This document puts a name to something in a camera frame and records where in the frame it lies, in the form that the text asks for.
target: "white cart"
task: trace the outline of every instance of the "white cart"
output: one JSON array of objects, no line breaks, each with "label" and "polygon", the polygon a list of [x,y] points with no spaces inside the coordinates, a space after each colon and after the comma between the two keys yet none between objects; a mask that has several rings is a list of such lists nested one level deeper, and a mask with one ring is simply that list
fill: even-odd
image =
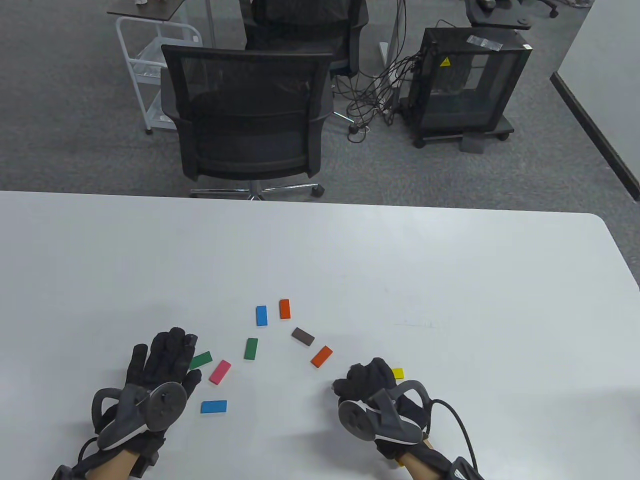
[{"label": "white cart", "polygon": [[[122,36],[123,22],[143,22],[154,24],[156,26],[156,37],[134,58],[129,56],[129,51],[127,50],[124,37]],[[169,28],[174,31],[176,31],[176,29],[181,30],[182,38],[165,36],[166,30]],[[145,119],[145,132],[148,135],[151,135],[153,133],[153,127],[175,130],[175,124],[162,111],[160,91],[158,91],[153,102],[151,102],[151,106],[147,109],[142,100],[142,96],[140,95],[139,85],[141,83],[160,85],[160,69],[163,67],[166,68],[166,62],[161,49],[162,45],[202,47],[202,35],[198,30],[186,22],[165,22],[160,20],[140,19],[136,17],[119,17],[118,20],[116,20],[116,30],[118,32],[120,46],[122,47],[122,53],[124,54],[125,61],[127,62],[127,69],[129,70],[131,81],[133,82],[133,88],[136,91],[138,104],[140,105],[142,116]]]}]

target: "blue block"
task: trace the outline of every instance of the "blue block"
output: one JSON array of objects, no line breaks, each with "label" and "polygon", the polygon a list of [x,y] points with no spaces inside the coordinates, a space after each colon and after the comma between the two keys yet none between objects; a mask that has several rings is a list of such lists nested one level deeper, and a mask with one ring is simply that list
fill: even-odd
[{"label": "blue block", "polygon": [[258,326],[267,326],[267,307],[265,305],[255,307],[255,317]]},{"label": "blue block", "polygon": [[227,401],[226,400],[211,400],[202,402],[200,405],[200,413],[226,413]]}]

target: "hand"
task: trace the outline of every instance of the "hand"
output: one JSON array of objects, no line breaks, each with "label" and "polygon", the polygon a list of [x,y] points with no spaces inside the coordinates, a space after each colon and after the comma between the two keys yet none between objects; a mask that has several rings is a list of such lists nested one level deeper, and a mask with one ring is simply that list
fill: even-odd
[{"label": "hand", "polygon": [[[361,400],[369,406],[369,398],[383,388],[391,389],[396,386],[394,373],[382,358],[374,358],[369,365],[352,365],[347,378],[339,378],[333,382],[332,388],[338,395],[338,405],[345,400]],[[416,422],[423,430],[427,426],[429,417],[427,412],[413,401],[402,395],[396,401],[397,412]],[[401,445],[386,440],[376,440],[378,451],[389,459],[397,459],[404,455],[412,445]]]},{"label": "hand", "polygon": [[[196,385],[202,379],[200,370],[189,370],[195,351],[195,335],[185,335],[182,328],[173,327],[170,332],[161,332],[151,343],[149,358],[147,345],[138,344],[133,347],[131,362],[127,369],[125,383],[132,383],[147,390],[166,383],[181,383],[187,396],[191,396]],[[116,416],[118,405],[109,407],[95,426],[96,434],[100,433]],[[151,458],[164,444],[164,431],[146,431],[124,443],[125,450]]]}]

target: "wall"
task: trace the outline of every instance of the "wall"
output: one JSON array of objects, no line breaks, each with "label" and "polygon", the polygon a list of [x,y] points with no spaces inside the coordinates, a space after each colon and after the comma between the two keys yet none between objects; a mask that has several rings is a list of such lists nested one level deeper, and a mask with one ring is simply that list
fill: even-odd
[{"label": "wall", "polygon": [[558,74],[640,180],[640,0],[596,0]]}]

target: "chair wheel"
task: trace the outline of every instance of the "chair wheel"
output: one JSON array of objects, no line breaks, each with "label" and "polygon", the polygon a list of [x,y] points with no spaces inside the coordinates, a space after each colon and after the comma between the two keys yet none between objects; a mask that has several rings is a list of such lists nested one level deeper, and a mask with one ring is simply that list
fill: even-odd
[{"label": "chair wheel", "polygon": [[416,139],[413,141],[413,146],[414,146],[415,148],[424,148],[424,146],[425,146],[426,144],[427,144],[427,142],[426,142],[426,141],[424,141],[424,138],[416,138]]},{"label": "chair wheel", "polygon": [[314,196],[316,198],[320,198],[323,195],[324,195],[324,187],[322,185],[318,185],[318,186],[313,187],[311,189],[311,196]]}]

